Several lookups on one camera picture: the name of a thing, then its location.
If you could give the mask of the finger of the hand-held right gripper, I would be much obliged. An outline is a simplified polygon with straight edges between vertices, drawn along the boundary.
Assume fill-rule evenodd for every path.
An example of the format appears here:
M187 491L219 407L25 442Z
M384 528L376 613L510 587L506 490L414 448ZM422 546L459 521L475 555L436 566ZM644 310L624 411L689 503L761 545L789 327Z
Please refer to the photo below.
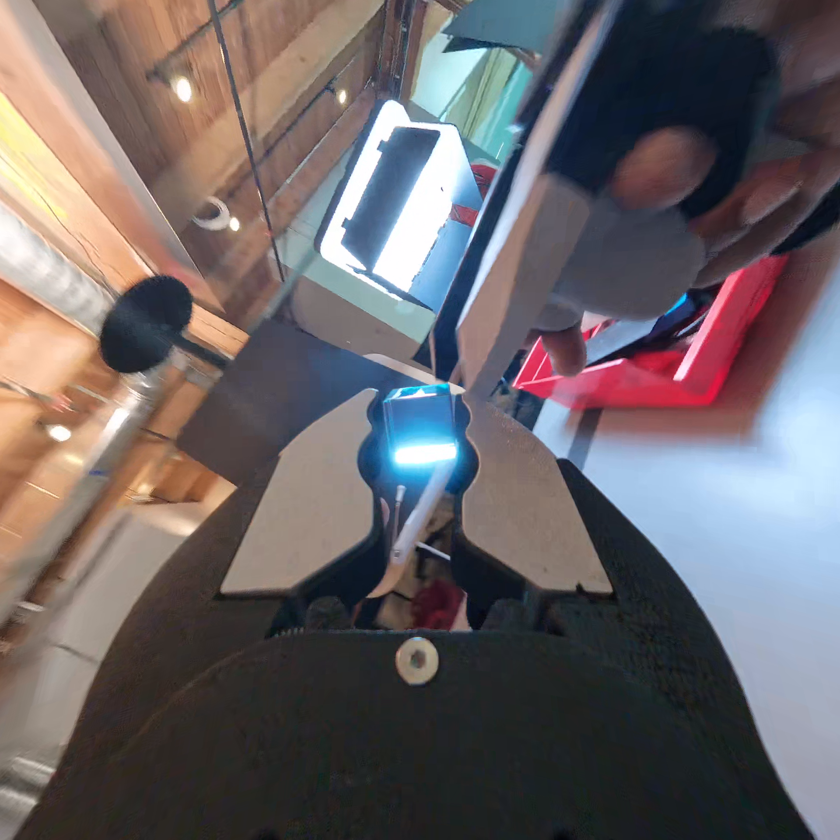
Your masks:
M541 164L518 165L456 328L469 396L488 398L535 328L590 211L571 182Z
M467 222L470 233L454 280L432 329L432 372L439 380L448 381L455 373L459 362L457 324L476 284L480 260L500 220L519 162L519 156L511 156L500 166L478 161L469 168L481 204L477 209L466 205L456 206L458 219Z

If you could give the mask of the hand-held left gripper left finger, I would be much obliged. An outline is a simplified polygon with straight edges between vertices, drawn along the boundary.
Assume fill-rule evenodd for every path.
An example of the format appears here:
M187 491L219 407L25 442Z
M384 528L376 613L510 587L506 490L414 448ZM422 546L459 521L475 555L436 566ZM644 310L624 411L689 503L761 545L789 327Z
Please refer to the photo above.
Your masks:
M377 396L358 392L284 447L220 595L357 602L373 592L384 574L382 507L359 456Z

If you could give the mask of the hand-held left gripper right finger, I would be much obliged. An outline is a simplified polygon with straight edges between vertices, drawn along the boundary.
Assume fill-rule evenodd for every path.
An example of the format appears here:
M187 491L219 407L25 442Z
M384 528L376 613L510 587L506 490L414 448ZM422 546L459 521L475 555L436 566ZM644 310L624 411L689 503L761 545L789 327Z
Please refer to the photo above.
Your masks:
M451 562L470 599L584 592L610 596L553 452L524 426L463 394L476 473L459 499Z

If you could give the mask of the red plastic bin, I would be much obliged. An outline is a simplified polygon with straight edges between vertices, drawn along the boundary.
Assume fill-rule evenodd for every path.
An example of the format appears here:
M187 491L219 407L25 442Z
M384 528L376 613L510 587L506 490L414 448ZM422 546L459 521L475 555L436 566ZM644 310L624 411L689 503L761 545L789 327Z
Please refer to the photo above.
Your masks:
M768 257L727 278L684 349L642 350L563 377L536 343L512 386L573 410L707 406L727 380L788 259Z

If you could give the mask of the blue transparent cube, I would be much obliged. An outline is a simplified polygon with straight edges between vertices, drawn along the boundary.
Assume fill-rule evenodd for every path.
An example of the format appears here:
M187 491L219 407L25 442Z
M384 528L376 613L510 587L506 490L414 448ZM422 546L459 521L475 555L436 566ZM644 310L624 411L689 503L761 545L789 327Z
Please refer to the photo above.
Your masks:
M456 460L455 398L449 384L397 388L382 407L394 466L425 468Z

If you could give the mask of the person's right hand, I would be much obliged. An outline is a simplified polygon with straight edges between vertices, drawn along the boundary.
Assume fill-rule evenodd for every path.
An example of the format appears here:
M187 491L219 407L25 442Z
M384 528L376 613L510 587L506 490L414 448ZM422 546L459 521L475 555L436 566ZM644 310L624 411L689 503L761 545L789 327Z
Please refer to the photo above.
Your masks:
M767 33L780 58L773 128L808 151L757 164L694 228L709 248L696 288L826 230L812 221L838 187L839 3L778 2Z

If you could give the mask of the dark blue pouch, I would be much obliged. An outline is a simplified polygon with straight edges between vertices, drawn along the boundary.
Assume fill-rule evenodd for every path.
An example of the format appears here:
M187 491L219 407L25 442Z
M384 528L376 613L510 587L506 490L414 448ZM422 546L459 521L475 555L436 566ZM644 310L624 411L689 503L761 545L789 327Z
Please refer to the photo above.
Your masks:
M646 344L668 343L702 322L717 296L708 290L689 290L661 316L645 338Z

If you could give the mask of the studio light panel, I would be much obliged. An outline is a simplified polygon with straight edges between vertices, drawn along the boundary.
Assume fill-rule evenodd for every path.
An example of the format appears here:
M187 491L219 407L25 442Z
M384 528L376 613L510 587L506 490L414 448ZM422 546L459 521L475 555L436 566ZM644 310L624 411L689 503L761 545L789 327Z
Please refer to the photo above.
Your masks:
M379 100L314 238L332 265L438 313L483 203L456 126Z

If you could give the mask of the black wood-framed board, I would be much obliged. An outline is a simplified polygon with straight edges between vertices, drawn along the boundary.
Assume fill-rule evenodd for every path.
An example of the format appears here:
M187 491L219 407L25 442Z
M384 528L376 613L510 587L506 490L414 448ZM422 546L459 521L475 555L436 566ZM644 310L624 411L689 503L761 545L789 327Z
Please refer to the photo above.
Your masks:
M359 355L285 322L264 322L185 423L176 448L235 486L358 392L419 385L430 371Z

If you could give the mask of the black flag panel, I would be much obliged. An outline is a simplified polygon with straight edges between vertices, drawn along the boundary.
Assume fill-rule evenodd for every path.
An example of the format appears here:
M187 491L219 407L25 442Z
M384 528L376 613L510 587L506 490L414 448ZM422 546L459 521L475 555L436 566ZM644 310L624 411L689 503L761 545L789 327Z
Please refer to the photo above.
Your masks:
M569 1L473 1L443 30L445 52L513 48L541 55L569 12Z

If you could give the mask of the silver ventilation duct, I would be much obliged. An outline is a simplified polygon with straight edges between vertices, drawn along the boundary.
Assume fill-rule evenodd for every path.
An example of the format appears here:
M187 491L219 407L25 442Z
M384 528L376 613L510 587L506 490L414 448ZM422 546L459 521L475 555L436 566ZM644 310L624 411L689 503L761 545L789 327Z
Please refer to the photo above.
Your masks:
M2 629L15 619L28 595L77 540L105 498L141 428L160 407L176 376L183 376L188 366L186 354L176 351L171 361L151 371L121 377L112 412L98 431L91 453L82 460L79 477L56 512L24 541L2 572Z

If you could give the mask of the large silver air duct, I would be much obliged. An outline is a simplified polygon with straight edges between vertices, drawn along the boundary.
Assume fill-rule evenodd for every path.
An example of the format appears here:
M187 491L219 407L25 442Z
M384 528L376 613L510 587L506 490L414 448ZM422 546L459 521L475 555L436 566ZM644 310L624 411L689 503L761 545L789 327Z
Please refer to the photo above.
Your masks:
M10 284L95 335L112 298L94 279L1 205L1 270Z

